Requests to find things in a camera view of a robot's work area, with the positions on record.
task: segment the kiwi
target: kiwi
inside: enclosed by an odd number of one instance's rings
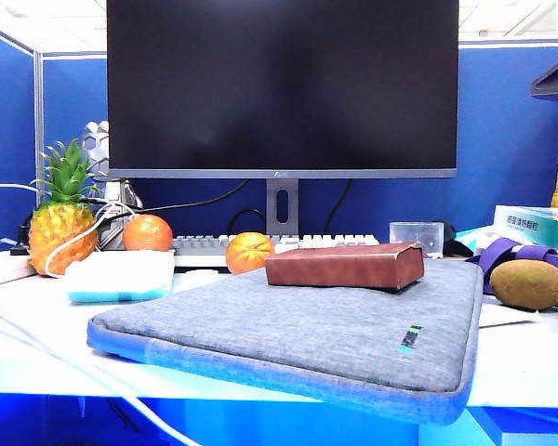
[[[494,296],[503,304],[528,309],[558,305],[558,268],[541,260],[501,263],[490,275]]]

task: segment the laptop sleeve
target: laptop sleeve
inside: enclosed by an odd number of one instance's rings
[[[264,269],[89,321],[93,348],[419,424],[469,398],[483,273],[425,260],[399,292],[269,285]]]

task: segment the blue cubicle wall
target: blue cubicle wall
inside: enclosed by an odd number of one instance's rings
[[[558,102],[531,98],[531,82],[558,61],[558,46],[468,47],[460,50],[458,175],[432,179],[358,179],[335,215],[334,233],[375,233],[392,220],[446,219],[457,230],[491,223],[497,203],[546,206],[558,159]],[[46,141],[73,138],[86,121],[106,116],[105,59],[45,63]],[[236,180],[136,181],[147,206],[214,197]],[[300,182],[300,233],[321,232],[344,180]],[[175,233],[225,233],[243,208],[264,211],[264,181],[229,200],[168,211]],[[233,231],[264,230],[254,215]]]
[[[34,179],[33,118],[33,56],[0,38],[0,183]],[[16,238],[34,206],[32,192],[0,189],[0,239]]]

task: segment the clear container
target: clear container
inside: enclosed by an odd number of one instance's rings
[[[445,224],[440,221],[393,221],[389,226],[389,242],[418,242],[424,256],[442,258]]]

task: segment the keyboard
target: keyboard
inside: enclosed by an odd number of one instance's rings
[[[235,235],[180,235],[174,239],[176,267],[180,269],[227,268],[225,249]],[[273,235],[276,253],[297,248],[325,248],[355,244],[379,244],[371,234],[357,235]]]

